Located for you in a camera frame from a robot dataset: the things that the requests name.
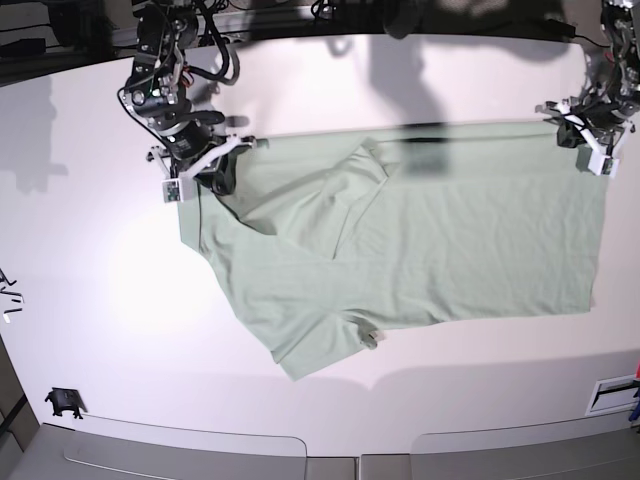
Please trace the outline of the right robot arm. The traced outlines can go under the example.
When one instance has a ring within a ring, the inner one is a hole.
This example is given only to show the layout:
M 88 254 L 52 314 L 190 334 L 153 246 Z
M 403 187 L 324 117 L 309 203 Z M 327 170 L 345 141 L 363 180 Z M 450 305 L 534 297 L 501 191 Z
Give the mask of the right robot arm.
M 146 160 L 163 173 L 165 201 L 185 200 L 191 187 L 217 196 L 233 194 L 237 157 L 256 147 L 257 140 L 226 133 L 226 116 L 195 108 L 188 93 L 195 78 L 227 84 L 236 69 L 214 21 L 219 6 L 138 1 L 135 8 L 135 54 L 117 96 L 128 116 L 156 142 Z

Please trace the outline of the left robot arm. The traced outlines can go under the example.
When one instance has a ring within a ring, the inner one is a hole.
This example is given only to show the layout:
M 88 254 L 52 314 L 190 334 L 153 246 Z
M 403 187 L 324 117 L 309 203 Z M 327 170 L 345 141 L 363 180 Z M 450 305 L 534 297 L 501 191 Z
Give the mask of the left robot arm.
M 609 42 L 604 48 L 608 71 L 588 79 L 578 96 L 539 110 L 558 126 L 560 147 L 587 145 L 612 156 L 623 136 L 634 131 L 632 118 L 639 113 L 639 3 L 603 1 L 601 30 Z

